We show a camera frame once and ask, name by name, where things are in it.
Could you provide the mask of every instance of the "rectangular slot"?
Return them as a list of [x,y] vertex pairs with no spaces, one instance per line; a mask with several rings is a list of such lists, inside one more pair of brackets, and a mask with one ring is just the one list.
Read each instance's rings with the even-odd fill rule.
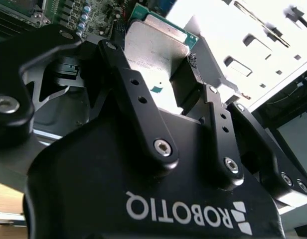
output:
[[248,47],[248,50],[261,59],[268,59],[271,55],[271,49],[255,38],[253,35],[248,35],[243,43]]
[[240,74],[242,74],[243,76],[250,76],[252,73],[252,70],[248,67],[246,67],[245,65],[243,65],[242,63],[238,62],[237,60],[233,59],[231,56],[229,56],[225,61],[224,64],[228,67],[231,68],[237,72],[239,72]]
[[296,60],[300,60],[300,59],[301,59],[301,56],[300,56],[300,55],[296,55],[294,58],[295,58]]
[[237,102],[239,99],[240,99],[239,96],[233,95],[233,96],[231,96],[231,97],[225,102],[225,104],[228,105],[228,104],[230,104],[230,103],[232,103],[232,102]]

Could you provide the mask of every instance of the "metal bracket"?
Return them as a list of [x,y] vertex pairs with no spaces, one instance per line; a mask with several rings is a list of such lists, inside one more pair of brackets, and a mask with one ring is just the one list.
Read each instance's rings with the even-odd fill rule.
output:
[[228,110],[236,131],[245,143],[257,150],[260,182],[271,196],[292,207],[307,203],[307,179],[290,162],[253,115],[241,104],[231,103]]
[[[41,80],[43,72],[38,79],[28,79],[28,70],[51,62],[61,51],[74,49],[80,43],[78,36],[59,25],[49,25],[0,43],[0,97],[7,96],[17,102],[17,110],[9,111],[11,114],[0,113],[0,147],[21,143],[32,132],[34,106],[25,84]],[[1,107],[10,105],[10,101],[0,100]]]
[[211,141],[207,145],[206,168],[217,186],[232,190],[244,181],[243,166],[240,159],[230,112],[222,107],[219,92],[211,85],[203,85],[205,111],[203,120],[209,131]]
[[177,166],[179,153],[144,79],[138,71],[129,68],[121,47],[107,40],[100,41],[98,46],[106,59],[107,77],[113,81],[111,85],[120,110],[128,116],[144,154],[150,159],[146,169],[155,175],[165,175]]

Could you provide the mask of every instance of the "bolt head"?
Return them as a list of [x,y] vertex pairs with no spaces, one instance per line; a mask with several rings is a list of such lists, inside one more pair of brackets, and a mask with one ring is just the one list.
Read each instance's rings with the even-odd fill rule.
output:
[[153,145],[156,151],[164,157],[169,157],[172,153],[170,144],[163,139],[157,139]]
[[307,186],[305,186],[305,184],[301,181],[301,180],[297,180],[298,185],[300,186],[300,188],[302,188],[302,190],[307,193]]
[[215,94],[218,93],[218,90],[217,90],[215,87],[213,87],[213,86],[209,86],[209,89],[210,89],[213,93],[215,93]]
[[289,178],[288,175],[286,175],[285,173],[282,173],[281,174],[283,180],[289,185],[289,186],[292,186],[293,185],[293,182],[291,180],[291,178]]
[[238,107],[238,109],[241,110],[241,111],[244,111],[244,110],[245,110],[245,109],[244,109],[244,106],[241,105],[241,104],[237,104],[237,107]]
[[10,96],[0,96],[0,113],[12,114],[19,109],[19,102]]
[[231,173],[234,173],[234,174],[239,173],[239,166],[233,159],[229,157],[225,157],[224,163],[225,163],[225,166],[231,171]]

